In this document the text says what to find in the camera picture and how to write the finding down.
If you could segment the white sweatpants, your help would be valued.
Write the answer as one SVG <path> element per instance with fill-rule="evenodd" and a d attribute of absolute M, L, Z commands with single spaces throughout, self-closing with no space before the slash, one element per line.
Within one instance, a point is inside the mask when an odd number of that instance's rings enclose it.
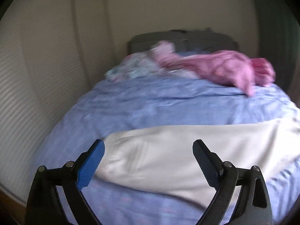
<path fill-rule="evenodd" d="M 215 190 L 193 155 L 198 139 L 238 168 L 257 165 L 265 180 L 299 156 L 299 123 L 293 117 L 236 125 L 168 125 L 109 135 L 95 174 L 111 183 L 207 207 Z"/>

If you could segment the pink crumpled blanket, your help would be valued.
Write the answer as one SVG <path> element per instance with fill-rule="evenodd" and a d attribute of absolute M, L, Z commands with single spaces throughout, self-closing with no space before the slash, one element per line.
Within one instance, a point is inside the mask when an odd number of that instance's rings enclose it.
<path fill-rule="evenodd" d="M 254 70 L 255 84 L 269 87 L 276 78 L 276 73 L 272 64 L 265 58 L 252 58 L 252 68 Z"/>

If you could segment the pink pillow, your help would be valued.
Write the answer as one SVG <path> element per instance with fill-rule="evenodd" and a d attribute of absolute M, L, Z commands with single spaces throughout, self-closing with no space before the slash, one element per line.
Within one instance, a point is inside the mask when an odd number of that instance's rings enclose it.
<path fill-rule="evenodd" d="M 174 43 L 159 41 L 150 53 L 162 68 L 189 70 L 202 79 L 233 85 L 250 97 L 254 95 L 255 78 L 251 60 L 240 52 L 220 50 L 211 54 L 181 56 L 175 53 Z"/>

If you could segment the blue striped floral bedsheet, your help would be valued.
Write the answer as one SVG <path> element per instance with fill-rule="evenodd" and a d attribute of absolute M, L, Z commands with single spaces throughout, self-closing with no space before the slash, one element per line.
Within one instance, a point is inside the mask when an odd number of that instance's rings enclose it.
<path fill-rule="evenodd" d="M 29 174 L 60 168 L 96 139 L 161 125 L 238 125 L 276 118 L 299 119 L 299 108 L 277 85 L 247 97 L 207 80 L 147 76 L 103 80 L 84 95 L 44 140 Z M 145 193 L 93 177 L 83 194 L 103 224 L 195 224 L 203 209 L 171 196 Z"/>

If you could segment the cream slatted wardrobe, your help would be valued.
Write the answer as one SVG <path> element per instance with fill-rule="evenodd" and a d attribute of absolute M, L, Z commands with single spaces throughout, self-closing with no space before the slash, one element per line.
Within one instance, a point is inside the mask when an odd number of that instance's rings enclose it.
<path fill-rule="evenodd" d="M 1 190 L 27 200 L 34 153 L 114 64 L 107 0 L 14 0 L 1 19 Z"/>

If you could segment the light floral pillow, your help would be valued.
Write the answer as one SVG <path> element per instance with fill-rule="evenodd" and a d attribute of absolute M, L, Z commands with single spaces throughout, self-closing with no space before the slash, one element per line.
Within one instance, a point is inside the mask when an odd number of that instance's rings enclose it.
<path fill-rule="evenodd" d="M 150 57 L 148 52 L 137 52 L 124 57 L 120 64 L 110 69 L 105 78 L 112 82 L 158 75 L 163 69 Z"/>

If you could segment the dark grey headboard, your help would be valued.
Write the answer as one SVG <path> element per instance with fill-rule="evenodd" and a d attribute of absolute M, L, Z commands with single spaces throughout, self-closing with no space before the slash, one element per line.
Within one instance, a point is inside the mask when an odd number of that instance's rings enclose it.
<path fill-rule="evenodd" d="M 216 52 L 219 50 L 239 51 L 239 44 L 226 34 L 212 29 L 158 31 L 134 36 L 128 42 L 128 54 L 150 50 L 159 41 L 169 41 L 175 45 L 176 52 L 194 51 Z"/>

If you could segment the dark green curtain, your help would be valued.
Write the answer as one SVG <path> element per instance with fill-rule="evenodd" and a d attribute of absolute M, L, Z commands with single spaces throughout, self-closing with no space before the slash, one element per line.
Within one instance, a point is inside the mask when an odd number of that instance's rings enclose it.
<path fill-rule="evenodd" d="M 299 47 L 299 24 L 283 0 L 253 0 L 259 49 L 258 55 L 271 62 L 275 83 L 285 92 L 292 83 Z"/>

